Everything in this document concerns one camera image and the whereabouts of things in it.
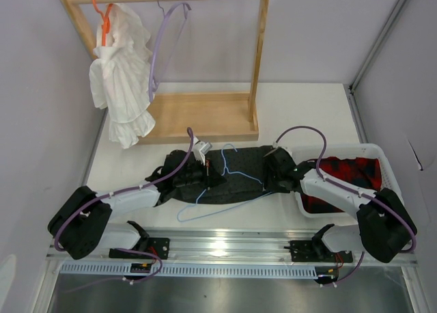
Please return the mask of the light blue wire hanger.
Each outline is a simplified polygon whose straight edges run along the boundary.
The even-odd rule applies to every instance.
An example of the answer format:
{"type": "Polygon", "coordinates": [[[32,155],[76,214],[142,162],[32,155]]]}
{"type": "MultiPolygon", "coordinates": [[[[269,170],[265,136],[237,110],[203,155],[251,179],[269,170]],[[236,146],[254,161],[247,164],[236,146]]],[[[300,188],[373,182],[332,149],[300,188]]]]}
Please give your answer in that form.
{"type": "Polygon", "coordinates": [[[192,203],[178,212],[177,220],[184,223],[210,217],[273,194],[263,187],[262,158],[270,149],[270,146],[235,148],[232,144],[225,144],[221,150],[213,150],[212,162],[223,169],[221,175],[227,182],[196,195],[192,203]],[[221,206],[222,209],[196,217],[182,216],[185,211],[202,205],[221,206]]]}

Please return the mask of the grey dotted skirt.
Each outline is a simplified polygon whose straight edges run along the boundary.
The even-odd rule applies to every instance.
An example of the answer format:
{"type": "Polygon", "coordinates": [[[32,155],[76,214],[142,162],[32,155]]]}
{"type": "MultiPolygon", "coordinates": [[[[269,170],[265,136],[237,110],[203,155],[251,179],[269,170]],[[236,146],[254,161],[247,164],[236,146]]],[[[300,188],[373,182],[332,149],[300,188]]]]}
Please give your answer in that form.
{"type": "Polygon", "coordinates": [[[159,204],[170,199],[189,204],[222,205],[253,200],[267,193],[290,193],[290,183],[269,162],[272,146],[212,150],[202,164],[191,154],[172,177],[159,182],[159,204]]]}

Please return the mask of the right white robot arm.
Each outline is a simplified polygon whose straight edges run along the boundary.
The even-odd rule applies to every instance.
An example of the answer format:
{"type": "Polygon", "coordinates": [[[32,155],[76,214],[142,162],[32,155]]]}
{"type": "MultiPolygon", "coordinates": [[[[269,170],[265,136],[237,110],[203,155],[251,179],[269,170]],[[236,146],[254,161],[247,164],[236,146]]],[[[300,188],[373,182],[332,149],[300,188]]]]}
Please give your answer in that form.
{"type": "Polygon", "coordinates": [[[313,255],[328,260],[341,251],[361,251],[388,263],[417,246],[417,228],[396,192],[354,186],[327,174],[318,162],[295,163],[284,148],[263,157],[264,189],[297,193],[323,200],[356,220],[355,224],[328,224],[311,239],[313,255]]]}

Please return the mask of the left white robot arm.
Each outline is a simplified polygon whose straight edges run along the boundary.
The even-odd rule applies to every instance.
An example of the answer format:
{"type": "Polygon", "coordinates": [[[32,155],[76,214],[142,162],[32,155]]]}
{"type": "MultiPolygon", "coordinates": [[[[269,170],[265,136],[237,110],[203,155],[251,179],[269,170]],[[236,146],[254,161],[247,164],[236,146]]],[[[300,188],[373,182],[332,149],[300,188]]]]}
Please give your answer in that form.
{"type": "Polygon", "coordinates": [[[193,153],[174,150],[138,185],[112,193],[98,193],[88,186],[77,188],[50,220],[48,231],[55,249],[75,260],[91,254],[105,239],[111,247],[124,247],[131,257],[141,258],[148,250],[145,232],[129,223],[121,235],[113,236],[107,228],[112,218],[160,206],[178,195],[187,202],[194,198],[195,189],[211,190],[226,181],[211,159],[199,161],[193,153]]]}

